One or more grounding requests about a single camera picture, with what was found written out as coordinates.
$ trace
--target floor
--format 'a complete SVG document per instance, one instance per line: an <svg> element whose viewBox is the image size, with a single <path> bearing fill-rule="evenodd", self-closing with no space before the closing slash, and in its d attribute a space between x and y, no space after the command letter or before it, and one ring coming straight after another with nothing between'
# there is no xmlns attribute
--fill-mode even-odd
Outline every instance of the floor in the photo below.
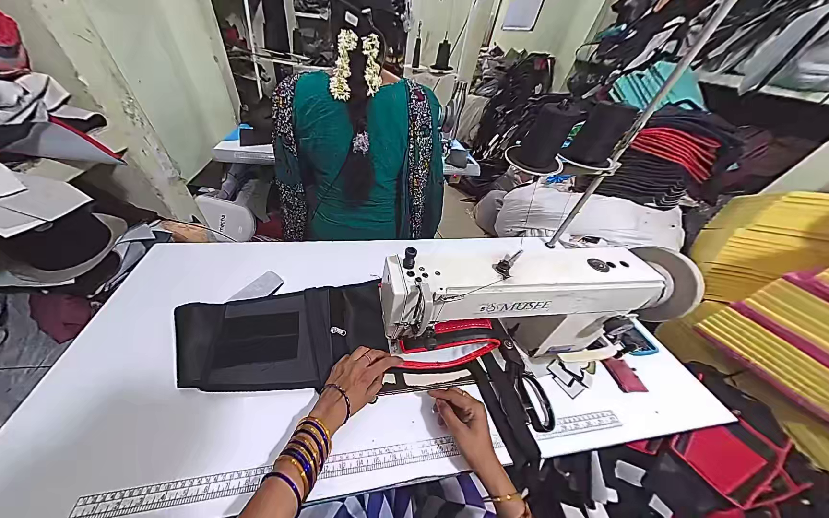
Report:
<svg viewBox="0 0 829 518"><path fill-rule="evenodd" d="M468 198L446 183L443 184L443 216L437 235L443 239L484 238L490 237L475 225L473 213L475 203L464 202Z"/></svg>

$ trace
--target industrial sewing machine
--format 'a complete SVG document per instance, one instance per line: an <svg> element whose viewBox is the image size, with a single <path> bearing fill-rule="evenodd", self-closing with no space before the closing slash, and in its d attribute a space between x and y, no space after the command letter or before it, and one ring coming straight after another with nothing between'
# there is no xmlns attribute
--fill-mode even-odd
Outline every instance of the industrial sewing machine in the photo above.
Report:
<svg viewBox="0 0 829 518"><path fill-rule="evenodd" d="M618 347L609 338L631 327L629 317L683 316L703 290L690 259L658 247L556 248L505 258L408 248L386 259L380 299L392 340L429 335L441 322L498 318L528 356L578 361L612 357ZM600 354L585 350L598 342Z"/></svg>

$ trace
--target person in white shirt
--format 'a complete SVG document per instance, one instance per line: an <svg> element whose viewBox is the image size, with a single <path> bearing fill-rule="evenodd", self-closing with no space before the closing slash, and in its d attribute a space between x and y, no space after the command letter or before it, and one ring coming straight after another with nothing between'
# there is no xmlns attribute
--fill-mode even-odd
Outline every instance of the person in white shirt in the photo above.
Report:
<svg viewBox="0 0 829 518"><path fill-rule="evenodd" d="M475 222L496 237L555 235L581 199L564 177L544 176L510 192L491 191L475 208ZM684 245L680 207L661 210L613 196L593 194L571 222L562 241L591 237L627 247L661 246L679 252Z"/></svg>

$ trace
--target green kurta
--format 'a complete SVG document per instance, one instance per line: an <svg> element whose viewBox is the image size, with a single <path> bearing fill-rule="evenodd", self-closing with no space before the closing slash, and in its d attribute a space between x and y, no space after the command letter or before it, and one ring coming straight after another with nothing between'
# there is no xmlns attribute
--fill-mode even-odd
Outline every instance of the green kurta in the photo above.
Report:
<svg viewBox="0 0 829 518"><path fill-rule="evenodd" d="M370 99L367 114L369 154L375 184L368 200L355 205L345 201L345 178L338 176L353 138L353 128L344 102L332 98L329 76L324 72L304 74L296 81L293 99L293 131L296 141L296 167L301 176L311 179L315 194L308 200L306 237L310 240L388 240L400 235L405 168L408 166L408 93L404 80L383 86ZM433 127L438 127L439 103L428 92ZM439 224L442 204L442 151L438 131L434 130L429 187L425 196L425 231L433 237ZM278 162L278 177L287 160Z"/></svg>

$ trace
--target yellow fabric stack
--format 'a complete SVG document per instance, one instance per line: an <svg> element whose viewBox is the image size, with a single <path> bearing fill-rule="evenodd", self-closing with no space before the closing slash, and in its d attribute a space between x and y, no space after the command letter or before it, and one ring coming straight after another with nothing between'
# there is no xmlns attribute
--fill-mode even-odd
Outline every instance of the yellow fabric stack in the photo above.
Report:
<svg viewBox="0 0 829 518"><path fill-rule="evenodd" d="M655 334L681 361L699 361L731 374L741 372L732 378L732 382L743 392L769 406L800 452L829 472L829 424L789 401L752 371L744 371L742 364L693 330L695 323L724 308L718 302L703 302L686 317L662 324Z"/></svg>
<svg viewBox="0 0 829 518"><path fill-rule="evenodd" d="M696 329L829 421L829 268L777 279Z"/></svg>
<svg viewBox="0 0 829 518"><path fill-rule="evenodd" d="M738 196L699 233L690 257L706 277L706 299L722 302L829 265L829 194Z"/></svg>

